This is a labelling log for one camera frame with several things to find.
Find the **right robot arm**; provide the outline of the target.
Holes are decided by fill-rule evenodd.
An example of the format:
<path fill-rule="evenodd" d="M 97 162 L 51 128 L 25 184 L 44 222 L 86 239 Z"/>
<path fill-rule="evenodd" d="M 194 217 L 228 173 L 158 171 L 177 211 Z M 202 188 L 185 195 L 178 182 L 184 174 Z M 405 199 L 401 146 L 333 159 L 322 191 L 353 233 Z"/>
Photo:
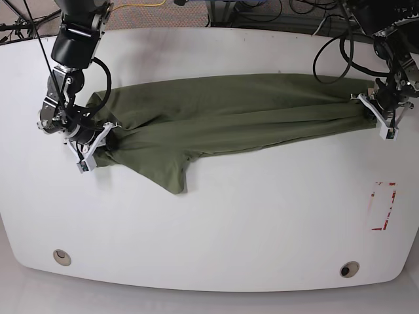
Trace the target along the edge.
<path fill-rule="evenodd" d="M 92 171 L 97 149 L 115 150 L 113 132 L 116 118 L 99 117 L 111 95 L 111 72 L 95 54 L 113 10 L 111 1 L 57 1 L 62 11 L 58 36 L 51 58 L 57 63 L 50 70 L 47 93 L 39 111 L 37 126 L 47 134 L 61 133 L 64 143 L 77 159 L 81 172 Z M 105 72 L 106 90 L 97 103 L 85 107 L 75 103 L 84 86 L 83 71 L 91 64 Z"/>

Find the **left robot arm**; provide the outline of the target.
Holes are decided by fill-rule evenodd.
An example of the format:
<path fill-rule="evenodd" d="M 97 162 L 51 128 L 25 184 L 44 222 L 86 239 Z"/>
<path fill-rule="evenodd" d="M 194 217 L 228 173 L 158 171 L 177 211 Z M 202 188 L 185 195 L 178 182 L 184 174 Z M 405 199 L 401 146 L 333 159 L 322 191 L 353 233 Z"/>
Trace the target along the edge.
<path fill-rule="evenodd" d="M 337 35 L 340 54 L 354 68 L 375 77 L 374 88 L 353 98 L 380 122 L 380 136 L 395 140 L 403 115 L 413 109 L 409 101 L 418 97 L 418 65 L 410 48 L 418 48 L 417 1 L 337 1 L 347 29 Z M 354 37 L 373 41 L 375 54 L 386 62 L 388 72 L 378 72 L 354 62 Z"/>

